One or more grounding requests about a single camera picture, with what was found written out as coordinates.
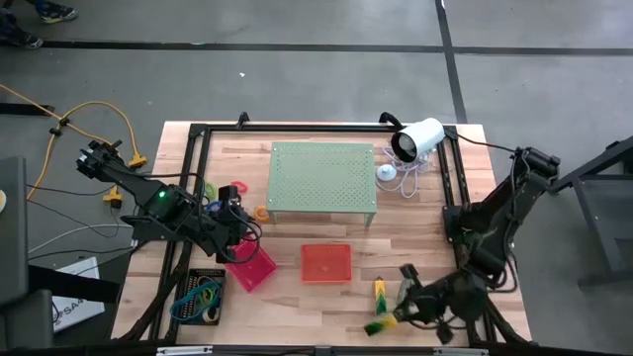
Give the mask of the black metal stand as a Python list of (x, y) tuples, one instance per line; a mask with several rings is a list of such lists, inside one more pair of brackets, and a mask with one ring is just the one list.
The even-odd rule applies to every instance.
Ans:
[(572, 188), (588, 229), (599, 240), (606, 271), (581, 278), (581, 288), (633, 282), (618, 244), (633, 242), (633, 135), (617, 140), (604, 152), (560, 178), (552, 194)]

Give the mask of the black aluminium table frame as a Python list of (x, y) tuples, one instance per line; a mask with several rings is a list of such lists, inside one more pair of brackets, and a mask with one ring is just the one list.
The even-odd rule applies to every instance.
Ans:
[[(203, 169), (216, 186), (239, 180), (248, 185), (244, 205), (266, 202), (272, 143), (370, 143), (375, 160), (385, 162), (382, 149), (392, 128), (361, 123), (247, 123), (242, 128), (222, 122), (168, 122), (164, 125), (155, 173), (175, 181), (183, 168)], [(397, 295), (401, 265), (416, 267), (425, 283), (455, 268), (442, 209), (448, 198), (460, 199), (460, 183), (474, 201), (496, 185), (484, 130), (458, 127), (459, 149), (434, 153), (418, 182), (414, 197), (397, 193), (377, 196), (378, 212), (370, 226), (357, 214), (283, 213), (263, 226), (262, 245), (276, 263), (274, 274), (251, 293), (229, 279), (226, 304), (217, 326), (180, 325), (168, 313), (154, 331), (173, 335), (180, 344), (316, 345), (434, 347), (436, 334), (398, 334), (397, 328), (368, 336), (363, 326), (372, 318), (373, 284), (382, 277), (390, 298)], [(351, 247), (352, 280), (341, 284), (308, 284), (300, 279), (301, 248), (310, 243), (347, 243)]]

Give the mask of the person's shoe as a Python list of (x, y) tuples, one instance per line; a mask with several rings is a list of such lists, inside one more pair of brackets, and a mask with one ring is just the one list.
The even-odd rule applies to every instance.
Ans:
[(12, 45), (25, 49), (38, 49), (44, 44), (42, 39), (14, 24), (0, 25), (0, 37)]
[(38, 14), (46, 24), (56, 24), (74, 20), (78, 13), (72, 7), (44, 1), (38, 6)]

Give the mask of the yellow crayon box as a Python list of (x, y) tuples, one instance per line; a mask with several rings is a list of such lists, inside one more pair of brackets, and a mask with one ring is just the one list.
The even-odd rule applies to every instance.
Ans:
[(387, 312), (387, 288), (382, 277), (377, 277), (374, 281), (375, 315)]

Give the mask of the white desk lamp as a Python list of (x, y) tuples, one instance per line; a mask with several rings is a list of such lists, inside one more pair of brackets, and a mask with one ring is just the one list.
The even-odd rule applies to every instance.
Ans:
[(427, 118), (405, 127), (394, 115), (383, 112), (379, 122), (391, 123), (397, 128), (391, 137), (391, 148), (395, 156), (404, 163), (416, 162), (445, 138), (444, 126), (435, 118)]

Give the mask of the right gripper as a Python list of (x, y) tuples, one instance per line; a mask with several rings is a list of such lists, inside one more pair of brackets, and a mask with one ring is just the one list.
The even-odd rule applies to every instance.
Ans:
[(451, 311), (455, 318), (474, 322), (484, 310), (487, 287), (474, 275), (460, 269), (435, 282), (423, 285), (412, 264), (400, 267), (405, 279), (412, 279), (409, 298), (402, 299), (395, 308), (401, 321), (398, 334), (418, 334), (424, 329), (434, 329), (442, 344), (454, 337), (451, 319), (445, 317)]

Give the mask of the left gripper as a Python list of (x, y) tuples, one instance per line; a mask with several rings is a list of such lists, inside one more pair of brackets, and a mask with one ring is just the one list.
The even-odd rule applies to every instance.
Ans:
[(206, 208), (203, 198), (197, 208), (197, 245), (217, 260), (237, 260), (233, 246), (239, 245), (248, 236), (251, 218), (241, 204), (241, 198), (221, 201), (216, 211)]

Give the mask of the red plastic basket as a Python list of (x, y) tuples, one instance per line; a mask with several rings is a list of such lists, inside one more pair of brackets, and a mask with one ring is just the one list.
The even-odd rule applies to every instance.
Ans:
[(277, 265), (255, 241), (242, 241), (233, 246), (234, 259), (226, 268), (247, 293), (253, 292), (276, 271)]

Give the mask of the white round puck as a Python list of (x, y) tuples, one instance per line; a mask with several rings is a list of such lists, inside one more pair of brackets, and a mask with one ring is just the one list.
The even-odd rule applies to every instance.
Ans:
[(376, 170), (377, 184), (393, 181), (398, 175), (397, 169), (391, 164), (383, 164)]

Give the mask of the black plastic basket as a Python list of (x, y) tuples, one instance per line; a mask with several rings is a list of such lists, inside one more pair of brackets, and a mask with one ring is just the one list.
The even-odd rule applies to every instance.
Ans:
[[(222, 285), (221, 299), (219, 303), (219, 305), (221, 306), (221, 315), (222, 315), (224, 286), (226, 285), (226, 271), (224, 269), (190, 269), (189, 274), (187, 276), (187, 280), (186, 280), (186, 289), (185, 289), (184, 296), (188, 292), (192, 291), (195, 287), (205, 282), (208, 282), (210, 280), (214, 280)], [(197, 321), (193, 323), (182, 323), (182, 324), (206, 325), (206, 326), (218, 325), (218, 324), (217, 325), (206, 324), (204, 321)]]

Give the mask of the orange plastic basket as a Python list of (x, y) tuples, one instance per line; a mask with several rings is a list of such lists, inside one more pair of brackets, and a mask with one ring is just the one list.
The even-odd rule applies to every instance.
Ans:
[(305, 244), (301, 248), (304, 283), (347, 283), (352, 280), (349, 244)]

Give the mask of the grey cabinet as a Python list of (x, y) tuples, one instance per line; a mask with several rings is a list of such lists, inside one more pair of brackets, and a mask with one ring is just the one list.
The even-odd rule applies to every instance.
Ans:
[(50, 291), (29, 285), (25, 182), (24, 158), (0, 159), (0, 351), (53, 342)]

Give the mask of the white printed sign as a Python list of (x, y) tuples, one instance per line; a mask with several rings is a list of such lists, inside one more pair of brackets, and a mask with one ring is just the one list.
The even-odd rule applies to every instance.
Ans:
[[(80, 260), (74, 264), (57, 269), (57, 272), (79, 275), (92, 279), (99, 279), (96, 257)], [(105, 305), (100, 302), (89, 302), (84, 299), (65, 297), (51, 297), (53, 332), (57, 333), (74, 324), (85, 321), (105, 311)]]

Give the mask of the green perforated metal shelf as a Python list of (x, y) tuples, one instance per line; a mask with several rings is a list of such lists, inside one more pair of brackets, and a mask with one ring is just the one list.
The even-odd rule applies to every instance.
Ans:
[(266, 210), (360, 214), (370, 226), (378, 212), (375, 149), (370, 143), (275, 141)]

